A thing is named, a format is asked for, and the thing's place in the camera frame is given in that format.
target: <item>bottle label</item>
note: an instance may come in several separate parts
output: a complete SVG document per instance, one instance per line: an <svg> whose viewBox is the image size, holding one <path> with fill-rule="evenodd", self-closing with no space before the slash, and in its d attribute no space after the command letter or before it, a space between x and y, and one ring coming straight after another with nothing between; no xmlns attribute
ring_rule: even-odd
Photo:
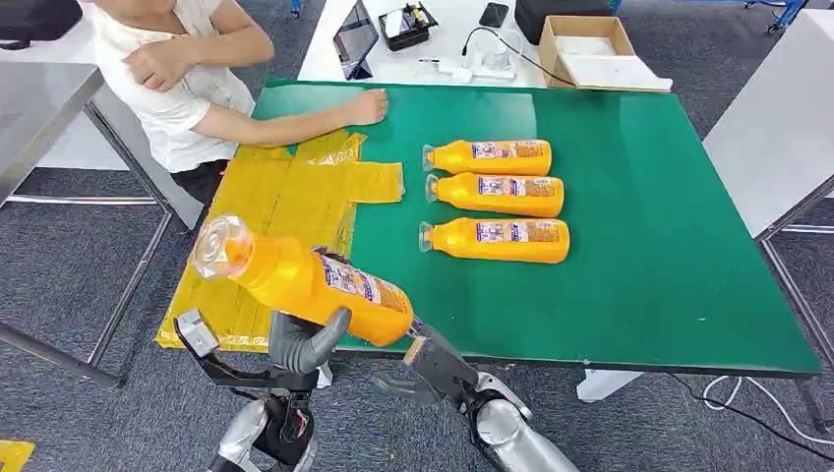
<svg viewBox="0 0 834 472"><path fill-rule="evenodd" d="M537 157L544 155L541 141L484 141L472 143L472 157L495 159L500 157Z"/></svg>
<svg viewBox="0 0 834 472"><path fill-rule="evenodd" d="M475 238L482 243L502 243L504 223L475 223Z"/></svg>
<svg viewBox="0 0 834 472"><path fill-rule="evenodd" d="M556 194L556 179L554 177L478 177L478 194L552 197Z"/></svg>
<svg viewBox="0 0 834 472"><path fill-rule="evenodd" d="M325 268L325 282L328 286L362 297L371 303L408 313L408 297L396 285L321 254L319 257Z"/></svg>
<svg viewBox="0 0 834 472"><path fill-rule="evenodd" d="M555 221L518 219L500 223L475 223L475 238L482 243L555 243L559 226Z"/></svg>

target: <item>green table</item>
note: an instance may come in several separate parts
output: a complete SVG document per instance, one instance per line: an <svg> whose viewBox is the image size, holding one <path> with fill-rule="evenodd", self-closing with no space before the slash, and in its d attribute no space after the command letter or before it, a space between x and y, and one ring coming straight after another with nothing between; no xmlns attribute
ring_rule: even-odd
<svg viewBox="0 0 834 472"><path fill-rule="evenodd" d="M255 116L321 109L366 87L272 82ZM356 131L368 136L363 160L403 162L406 194L397 205L359 206L352 260L399 285L465 355L633 371L820 372L674 95L385 88L387 119ZM566 261L421 254L420 221L501 217L427 203L423 144L534 138L551 143L551 175L565 181ZM355 338L341 347L377 350Z"/></svg>

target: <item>white desk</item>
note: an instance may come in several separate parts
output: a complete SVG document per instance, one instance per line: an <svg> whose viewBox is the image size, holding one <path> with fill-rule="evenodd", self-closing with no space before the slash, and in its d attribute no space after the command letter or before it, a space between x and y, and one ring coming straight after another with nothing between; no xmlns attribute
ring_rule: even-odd
<svg viewBox="0 0 834 472"><path fill-rule="evenodd" d="M33 41L31 47L20 51L0 49L0 62L44 62L59 64L95 64L92 47L92 4L82 3L84 16L57 41Z"/></svg>
<svg viewBox="0 0 834 472"><path fill-rule="evenodd" d="M367 59L374 77L363 82L543 88L545 81L542 72L524 60L521 60L518 74L511 82L475 78L470 84L454 82L451 75L437 73L432 64L417 62L418 59L460 58L466 36L479 26L478 20L487 3L489 0L423 0L423 5L435 17L439 26L430 29L428 41L391 52L382 38L378 16L401 8L402 0L364 0L371 23L380 33L380 40ZM515 46L519 36L511 30L521 34L513 16L515 2L502 3L509 5L509 12L499 33L508 43ZM304 57L304 64L298 73L298 80L344 82L338 54L333 46L333 37L354 5L356 0L329 0L325 3L307 55ZM524 43L524 54L538 62L539 53L536 46L527 42L523 35L521 39ZM498 41L483 31L478 31L472 36L472 41L476 40Z"/></svg>
<svg viewBox="0 0 834 472"><path fill-rule="evenodd" d="M834 11L802 10L709 135L750 236L834 175Z"/></svg>

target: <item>orange bottle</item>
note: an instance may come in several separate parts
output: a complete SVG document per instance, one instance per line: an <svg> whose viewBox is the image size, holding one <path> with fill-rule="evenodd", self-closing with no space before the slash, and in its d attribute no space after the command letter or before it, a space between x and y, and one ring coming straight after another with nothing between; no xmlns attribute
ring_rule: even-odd
<svg viewBox="0 0 834 472"><path fill-rule="evenodd" d="M339 307L352 312L348 332L375 346L402 337L414 318L398 287L305 248L292 237L251 233L224 215L201 231L191 263L205 278L228 277L264 305L324 325Z"/></svg>
<svg viewBox="0 0 834 472"><path fill-rule="evenodd" d="M570 235L557 219L458 218L432 226L420 223L420 251L444 251L456 258L560 263Z"/></svg>
<svg viewBox="0 0 834 472"><path fill-rule="evenodd" d="M542 140L455 141L446 146L423 146L423 169L452 174L540 175L550 172L550 143Z"/></svg>
<svg viewBox="0 0 834 472"><path fill-rule="evenodd" d="M552 218L562 210L565 185L556 177L512 177L464 172L426 177L426 200L458 208Z"/></svg>

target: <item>clear bottle cap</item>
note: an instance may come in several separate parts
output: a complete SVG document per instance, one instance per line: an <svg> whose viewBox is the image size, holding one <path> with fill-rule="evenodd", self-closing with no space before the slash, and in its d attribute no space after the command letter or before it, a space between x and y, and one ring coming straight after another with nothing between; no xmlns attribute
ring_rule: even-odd
<svg viewBox="0 0 834 472"><path fill-rule="evenodd" d="M420 223L420 252L426 253L434 249L432 244L432 230L434 226L423 221Z"/></svg>
<svg viewBox="0 0 834 472"><path fill-rule="evenodd" d="M235 277L243 273L252 253L252 233L240 216L225 214L200 230L191 264L204 278Z"/></svg>
<svg viewBox="0 0 834 472"><path fill-rule="evenodd" d="M438 200L438 182L436 175L429 174L426 176L426 202L432 203Z"/></svg>
<svg viewBox="0 0 834 472"><path fill-rule="evenodd" d="M423 170L428 172L435 168L435 149L429 145L423 145Z"/></svg>

